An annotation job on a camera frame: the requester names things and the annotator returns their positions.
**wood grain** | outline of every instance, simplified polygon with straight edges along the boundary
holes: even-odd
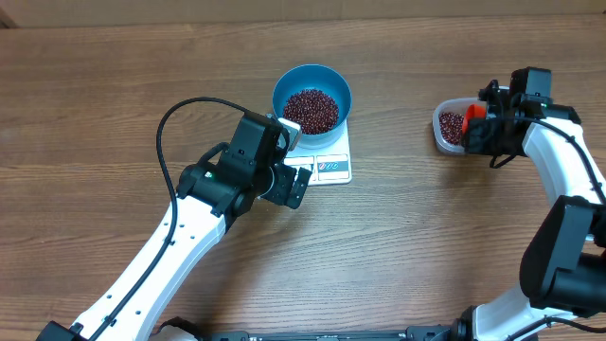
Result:
[[[506,291],[548,211],[537,172],[528,159],[490,170],[486,157],[441,155],[429,123],[443,100],[517,68],[553,70],[553,97],[576,108],[606,167],[603,15],[7,29],[0,46],[3,340],[70,324],[151,235],[169,201],[154,135],[172,104],[214,96],[264,113],[298,64],[330,65],[351,86],[353,182],[311,188],[295,211],[256,203],[161,321],[400,329],[450,323]],[[180,110],[164,137],[172,176],[238,119]]]
[[[18,27],[599,14],[606,0],[0,0]]]

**pile of beans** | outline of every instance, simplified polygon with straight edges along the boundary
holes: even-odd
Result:
[[[463,137],[463,116],[450,112],[440,113],[439,130],[446,142],[460,145]]]
[[[303,90],[292,95],[284,107],[284,118],[301,125],[307,135],[330,131],[339,119],[337,103],[320,90]]]

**wooden tabletop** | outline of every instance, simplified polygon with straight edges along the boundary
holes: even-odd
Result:
[[[277,79],[334,67],[353,93],[353,181],[298,210],[256,202],[160,321],[210,330],[359,331],[449,324],[513,286],[549,207],[531,161],[437,151],[432,113],[529,65],[553,70],[606,170],[606,16],[0,31],[0,339],[69,325],[117,279],[169,203],[161,116],[213,96],[271,110]],[[193,105],[164,137],[173,178],[240,114]],[[604,325],[603,317],[583,321]],[[597,339],[557,327],[545,339]]]

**bowl rim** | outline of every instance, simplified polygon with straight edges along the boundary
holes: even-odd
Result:
[[[303,68],[303,67],[323,67],[328,69],[329,71],[332,71],[334,74],[336,74],[337,76],[339,76],[339,78],[341,78],[341,80],[345,83],[346,88],[348,89],[349,92],[349,107],[348,107],[348,111],[345,113],[343,121],[341,121],[341,123],[335,125],[334,127],[332,127],[332,129],[330,129],[329,131],[322,133],[322,134],[303,134],[305,136],[325,136],[325,135],[329,135],[332,132],[334,132],[338,127],[340,127],[341,125],[343,125],[344,123],[346,123],[346,121],[348,120],[349,117],[349,113],[351,112],[351,107],[353,106],[353,94],[351,94],[351,88],[349,87],[349,83],[348,81],[346,81],[346,79],[343,77],[343,75],[341,75],[339,72],[337,72],[337,70],[333,69],[330,66],[326,66],[323,64],[319,64],[319,63],[308,63],[308,64],[302,64],[299,66],[295,66],[292,69],[286,71],[284,73],[284,75],[282,75],[279,80],[277,80],[276,85],[274,85],[274,92],[272,93],[272,109],[274,109],[274,114],[276,114],[277,116],[277,112],[276,112],[276,107],[274,105],[274,99],[276,98],[276,89],[277,89],[277,85],[280,84],[280,82],[282,81],[282,79],[284,79],[284,77],[286,77],[286,75],[290,74],[291,72],[295,71],[298,68]]]

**white container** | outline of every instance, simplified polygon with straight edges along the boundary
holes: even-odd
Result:
[[[464,117],[465,113],[467,112],[467,108],[469,108],[472,104],[486,108],[486,102],[478,100],[477,98],[449,99],[438,105],[434,111],[434,136],[436,137],[437,149],[442,153],[448,155],[463,155],[465,154],[465,149],[461,146],[456,146],[446,142],[444,136],[442,136],[442,132],[439,130],[439,114],[453,113]]]

